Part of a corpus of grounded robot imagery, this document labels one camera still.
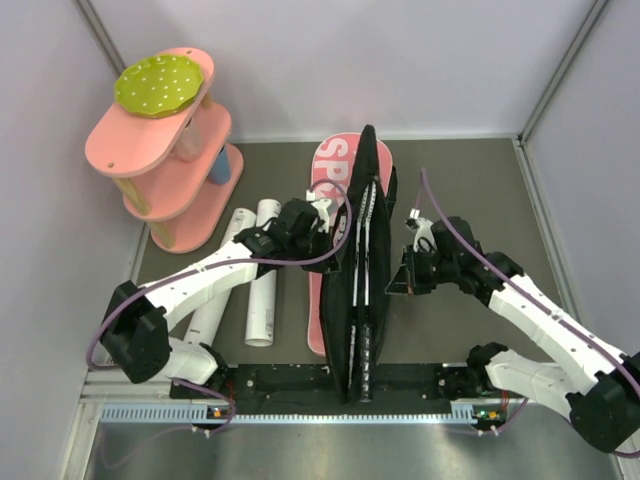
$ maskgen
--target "blue cylinder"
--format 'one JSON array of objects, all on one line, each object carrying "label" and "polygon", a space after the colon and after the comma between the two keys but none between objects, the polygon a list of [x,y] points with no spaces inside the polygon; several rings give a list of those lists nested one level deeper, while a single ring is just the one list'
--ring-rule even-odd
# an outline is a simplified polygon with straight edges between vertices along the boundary
[{"label": "blue cylinder", "polygon": [[231,165],[229,165],[229,155],[226,147],[220,150],[218,158],[216,158],[211,170],[209,170],[208,177],[216,185],[224,185],[231,180]]}]

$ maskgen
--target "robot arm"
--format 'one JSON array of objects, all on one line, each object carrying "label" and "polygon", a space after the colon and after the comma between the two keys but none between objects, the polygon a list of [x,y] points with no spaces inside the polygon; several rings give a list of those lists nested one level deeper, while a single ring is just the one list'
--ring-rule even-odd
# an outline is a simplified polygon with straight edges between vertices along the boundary
[{"label": "robot arm", "polygon": [[463,293],[474,295],[517,326],[556,365],[533,362],[495,343],[475,347],[467,359],[464,379],[440,379],[443,393],[453,399],[470,391],[509,390],[562,415],[597,449],[615,450],[640,428],[640,402],[614,365],[565,325],[618,359],[635,378],[640,378],[640,354],[630,358],[597,338],[547,298],[509,257],[500,252],[483,253],[466,221],[459,217],[450,217],[449,221],[475,250],[551,314],[536,308],[480,263],[442,221],[432,223],[417,215],[407,222],[415,231],[414,243],[404,248],[400,270],[388,292],[425,294],[441,283],[455,283]]},{"label": "robot arm", "polygon": [[[336,204],[329,199],[287,202],[267,226],[242,230],[207,258],[172,275],[143,285],[132,282],[118,286],[105,318],[142,288],[155,289],[134,301],[113,321],[100,342],[132,383],[156,376],[181,378],[202,385],[221,368],[224,360],[209,345],[196,345],[169,337],[169,332],[186,315],[217,294],[248,283],[277,268],[255,260],[305,260],[331,249],[330,216]],[[222,264],[219,268],[208,265]],[[308,267],[327,272],[337,266],[335,258]],[[198,275],[189,275],[193,270]]]}]

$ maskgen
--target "white paper roll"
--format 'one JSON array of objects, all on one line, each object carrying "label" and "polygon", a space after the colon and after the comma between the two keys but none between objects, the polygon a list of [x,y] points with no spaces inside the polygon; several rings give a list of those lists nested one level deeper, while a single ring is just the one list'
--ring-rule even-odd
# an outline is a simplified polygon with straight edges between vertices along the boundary
[{"label": "white paper roll", "polygon": [[[231,221],[222,238],[221,245],[230,241],[240,230],[253,227],[255,223],[255,213],[245,208],[236,208],[231,215]],[[229,301],[229,295],[231,295],[231,290],[222,292],[193,312],[189,329],[184,336],[185,342],[196,345],[200,343],[205,345],[213,344],[213,339],[220,326],[220,320],[222,320],[222,314]]]},{"label": "white paper roll", "polygon": [[[280,215],[280,202],[265,199],[258,203],[256,225]],[[252,347],[273,344],[273,322],[276,306],[276,272],[272,271],[251,282],[249,309],[244,343]]]}]

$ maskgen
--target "black bag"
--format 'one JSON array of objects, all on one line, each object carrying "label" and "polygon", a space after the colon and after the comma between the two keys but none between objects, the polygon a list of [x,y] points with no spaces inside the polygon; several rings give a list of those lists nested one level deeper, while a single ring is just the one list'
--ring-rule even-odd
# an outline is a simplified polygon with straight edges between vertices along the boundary
[{"label": "black bag", "polygon": [[[371,400],[374,366],[382,350],[389,310],[385,288],[391,280],[390,221],[396,191],[393,168],[388,193],[384,195],[376,133],[367,125],[358,143],[347,190],[353,217],[349,238],[338,254],[341,269],[323,276],[320,293],[320,325],[327,363],[344,401]],[[337,218],[344,215],[346,207],[342,205]]]}]

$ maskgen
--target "green round disc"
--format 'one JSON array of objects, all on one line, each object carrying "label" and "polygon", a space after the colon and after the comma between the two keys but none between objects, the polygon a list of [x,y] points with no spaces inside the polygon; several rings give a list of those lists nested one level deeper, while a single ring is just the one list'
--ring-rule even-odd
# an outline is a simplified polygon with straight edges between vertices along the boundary
[{"label": "green round disc", "polygon": [[161,118],[193,103],[203,76],[200,65],[184,55],[163,54],[127,68],[115,85],[115,99],[134,115]]}]

